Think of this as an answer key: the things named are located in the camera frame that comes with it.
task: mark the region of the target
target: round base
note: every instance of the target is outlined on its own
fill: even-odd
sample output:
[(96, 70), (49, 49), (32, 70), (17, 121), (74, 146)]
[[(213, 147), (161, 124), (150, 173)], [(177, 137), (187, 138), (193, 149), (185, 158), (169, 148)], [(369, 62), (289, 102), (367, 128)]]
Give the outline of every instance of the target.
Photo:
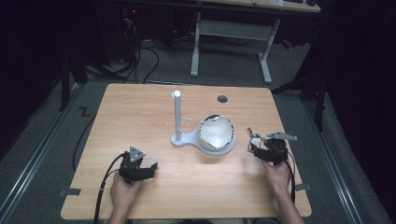
[(180, 141), (176, 140), (176, 135), (172, 135), (171, 137), (171, 142), (175, 147), (183, 147), (185, 145), (193, 145), (195, 147), (198, 147), (198, 149), (200, 149), (201, 151), (203, 151), (205, 154), (209, 155), (209, 156), (224, 156), (227, 153), (229, 153), (233, 147), (235, 146), (236, 143), (236, 135), (235, 133), (233, 134), (233, 140), (227, 145), (225, 146), (222, 150), (219, 151), (212, 151), (212, 150), (208, 150), (206, 148), (204, 148), (203, 146), (201, 146), (201, 144), (199, 143), (198, 139), (197, 139), (197, 130), (194, 129), (194, 131), (192, 131), (191, 133), (183, 133), (181, 135)]

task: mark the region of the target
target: white metal frame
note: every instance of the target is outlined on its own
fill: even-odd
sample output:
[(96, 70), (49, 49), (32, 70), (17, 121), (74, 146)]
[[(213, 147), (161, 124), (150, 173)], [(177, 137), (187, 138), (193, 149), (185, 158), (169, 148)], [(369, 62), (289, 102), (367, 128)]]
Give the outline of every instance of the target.
[(217, 35), (266, 41), (263, 53), (259, 53), (259, 61), (262, 67), (262, 75), (264, 77), (265, 83), (271, 84), (271, 74), (266, 60), (273, 44), (279, 23), (280, 19), (276, 19), (273, 26), (253, 25), (227, 21), (207, 21), (201, 20), (201, 13), (198, 12), (195, 27), (195, 46), (192, 53), (191, 62), (191, 76), (198, 76), (200, 35)]

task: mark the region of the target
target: dark background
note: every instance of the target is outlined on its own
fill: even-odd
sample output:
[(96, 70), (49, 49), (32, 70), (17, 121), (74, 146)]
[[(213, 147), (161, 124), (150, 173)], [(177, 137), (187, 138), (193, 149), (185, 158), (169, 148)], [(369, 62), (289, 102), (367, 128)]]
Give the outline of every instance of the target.
[[(350, 20), (325, 22), (320, 29), (314, 21), (285, 20), (276, 42), (313, 44), (296, 79), (325, 76), (326, 91), (346, 139), (395, 221), (392, 178), (396, 158), (391, 140), (396, 123), (396, 4), (388, 0), (318, 3), (322, 15), (348, 15)], [(61, 76), (67, 53), (73, 51), (105, 65), (125, 59), (127, 43), (122, 41), (124, 24), (117, 7), (45, 1), (0, 4), (0, 147), (4, 158)], [(137, 16), (139, 32), (171, 45), (174, 30), (183, 33), (190, 28), (192, 12), (152, 8), (139, 10)], [(298, 88), (316, 88), (317, 84), (308, 82)]]

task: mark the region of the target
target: metal bowl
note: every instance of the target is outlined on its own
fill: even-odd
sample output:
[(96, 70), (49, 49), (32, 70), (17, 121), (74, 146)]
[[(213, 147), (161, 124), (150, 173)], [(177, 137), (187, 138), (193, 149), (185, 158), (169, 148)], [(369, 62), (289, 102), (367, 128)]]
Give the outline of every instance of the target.
[(223, 115), (210, 115), (198, 126), (198, 140), (207, 150), (220, 151), (233, 140), (233, 125)]

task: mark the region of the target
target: round hole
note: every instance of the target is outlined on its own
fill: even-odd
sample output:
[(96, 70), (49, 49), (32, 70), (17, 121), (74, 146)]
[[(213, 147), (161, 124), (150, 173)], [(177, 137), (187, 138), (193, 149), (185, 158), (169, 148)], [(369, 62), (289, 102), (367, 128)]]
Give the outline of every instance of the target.
[(220, 95), (220, 96), (218, 96), (218, 101), (219, 101), (220, 103), (227, 103), (228, 98), (227, 98), (227, 96), (225, 96), (225, 95)]

